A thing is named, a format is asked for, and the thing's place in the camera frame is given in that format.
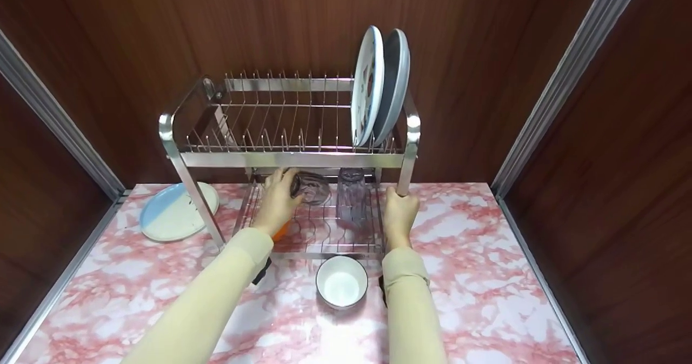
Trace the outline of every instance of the bowl rim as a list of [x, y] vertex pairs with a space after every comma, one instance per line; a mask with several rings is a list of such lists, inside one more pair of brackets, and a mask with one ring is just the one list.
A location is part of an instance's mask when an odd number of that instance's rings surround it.
[[[363, 273], [365, 273], [365, 289], [363, 290], [363, 295], [359, 296], [358, 299], [356, 299], [353, 303], [351, 303], [350, 305], [346, 305], [346, 306], [339, 306], [339, 305], [335, 305], [334, 303], [329, 302], [329, 300], [327, 300], [327, 298], [324, 297], [324, 295], [322, 295], [322, 293], [321, 293], [321, 291], [320, 291], [320, 285], [319, 285], [319, 283], [317, 282], [317, 278], [318, 278], [318, 276], [319, 276], [319, 274], [320, 274], [320, 270], [322, 269], [322, 266], [323, 266], [327, 261], [332, 260], [332, 259], [334, 259], [334, 258], [336, 258], [336, 257], [345, 257], [345, 258], [347, 258], [347, 259], [351, 259], [351, 260], [355, 261], [356, 263], [358, 263], [359, 266], [361, 266], [361, 268], [363, 269]], [[358, 261], [358, 260], [356, 260], [355, 258], [353, 258], [353, 257], [351, 257], [351, 256], [348, 256], [348, 255], [334, 255], [334, 256], [331, 256], [330, 258], [328, 258], [328, 259], [322, 261], [322, 263], [320, 264], [320, 267], [317, 268], [317, 273], [315, 273], [315, 290], [317, 291], [317, 295], [319, 295], [319, 296], [322, 298], [322, 300], [324, 300], [324, 302], [326, 302], [326, 303], [329, 305], [329, 307], [331, 307], [331, 308], [333, 308], [333, 309], [349, 309], [350, 307], [353, 307], [353, 306], [357, 305], [361, 300], [363, 300], [363, 298], [365, 297], [366, 293], [368, 293], [368, 287], [369, 287], [369, 285], [370, 285], [370, 282], [368, 282], [368, 270], [366, 270], [365, 266], [363, 266], [363, 264], [362, 264], [360, 261]]]

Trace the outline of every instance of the white plate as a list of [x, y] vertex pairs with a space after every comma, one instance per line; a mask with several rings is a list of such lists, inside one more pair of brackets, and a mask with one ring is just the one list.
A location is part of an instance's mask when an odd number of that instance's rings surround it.
[[317, 293], [333, 309], [348, 309], [360, 302], [368, 290], [368, 273], [347, 256], [334, 256], [317, 270]]
[[382, 99], [385, 80], [382, 35], [375, 26], [368, 27], [358, 52], [358, 62], [351, 91], [351, 138], [354, 147], [368, 142]]
[[406, 97], [408, 73], [411, 65], [411, 53], [408, 50], [406, 35], [400, 29], [394, 29], [385, 41], [385, 82], [382, 89], [380, 108], [375, 117], [372, 134], [374, 147], [384, 142], [401, 114], [401, 106]]
[[[207, 183], [198, 182], [212, 214], [218, 210], [218, 193]], [[145, 236], [160, 242], [178, 241], [204, 228], [202, 217], [182, 183], [156, 194], [142, 209], [139, 224]]]

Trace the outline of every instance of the orange handle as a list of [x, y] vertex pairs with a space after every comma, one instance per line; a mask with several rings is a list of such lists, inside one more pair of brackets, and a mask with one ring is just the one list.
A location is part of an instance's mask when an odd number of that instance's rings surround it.
[[283, 236], [285, 236], [286, 233], [289, 232], [289, 224], [290, 224], [290, 223], [291, 223], [291, 221], [288, 221], [288, 222], [284, 223], [284, 226], [281, 226], [281, 228], [279, 229], [279, 231], [277, 231], [277, 233], [274, 234], [274, 237], [272, 237], [271, 239], [274, 240], [274, 242], [279, 242], [279, 240], [280, 240]]

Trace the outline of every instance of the two-tier dish rack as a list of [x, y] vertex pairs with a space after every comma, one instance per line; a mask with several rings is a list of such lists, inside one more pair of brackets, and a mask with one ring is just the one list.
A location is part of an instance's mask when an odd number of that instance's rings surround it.
[[233, 229], [249, 226], [262, 198], [262, 176], [277, 167], [299, 167], [336, 183], [339, 168], [365, 169], [365, 224], [336, 218], [336, 188], [321, 206], [300, 206], [290, 233], [274, 247], [274, 257], [322, 259], [351, 255], [381, 258], [382, 169], [399, 169], [396, 191], [408, 193], [421, 120], [407, 92], [396, 127], [385, 141], [374, 137], [363, 147], [351, 144], [352, 77], [287, 77], [227, 74], [215, 84], [203, 76], [180, 105], [159, 118], [159, 135], [173, 166], [219, 249], [225, 238], [202, 197], [190, 168], [243, 168], [249, 180]]

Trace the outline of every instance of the glass cup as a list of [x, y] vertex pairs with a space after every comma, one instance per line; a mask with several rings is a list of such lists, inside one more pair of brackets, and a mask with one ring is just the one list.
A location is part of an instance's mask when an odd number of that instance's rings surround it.
[[365, 216], [365, 171], [361, 168], [339, 169], [336, 189], [336, 217], [346, 221], [361, 221]]

